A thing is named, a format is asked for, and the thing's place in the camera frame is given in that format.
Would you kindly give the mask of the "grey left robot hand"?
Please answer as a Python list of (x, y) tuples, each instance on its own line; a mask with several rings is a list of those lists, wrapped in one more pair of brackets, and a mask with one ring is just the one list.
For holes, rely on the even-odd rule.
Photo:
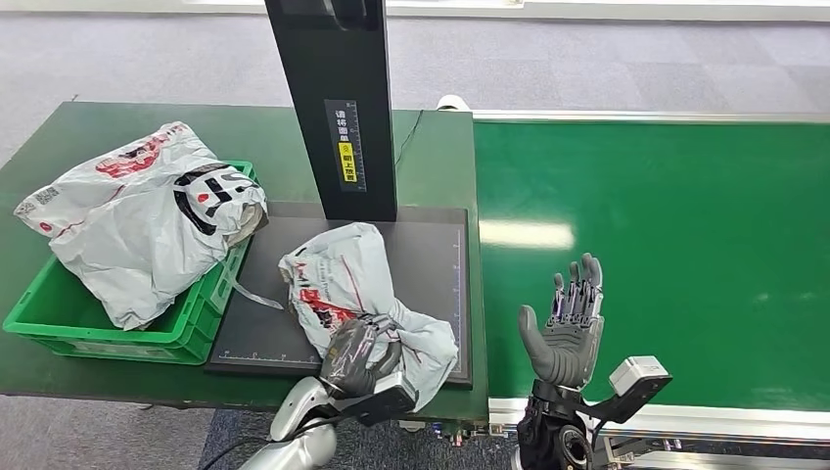
[(372, 395), (377, 381), (390, 375), (402, 356), (402, 344), (392, 342), (385, 355), (368, 368), (377, 340), (397, 324), (387, 315), (349, 319), (332, 335), (318, 379), (336, 400)]

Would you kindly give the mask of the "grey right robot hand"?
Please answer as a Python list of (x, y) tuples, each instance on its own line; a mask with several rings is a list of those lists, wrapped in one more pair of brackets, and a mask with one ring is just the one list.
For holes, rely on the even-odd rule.
[(603, 270), (585, 253), (569, 265), (569, 278), (553, 277), (550, 315), (539, 326), (529, 305), (521, 305), (518, 329), (536, 377), (554, 386), (580, 390), (591, 380), (604, 329), (601, 314)]

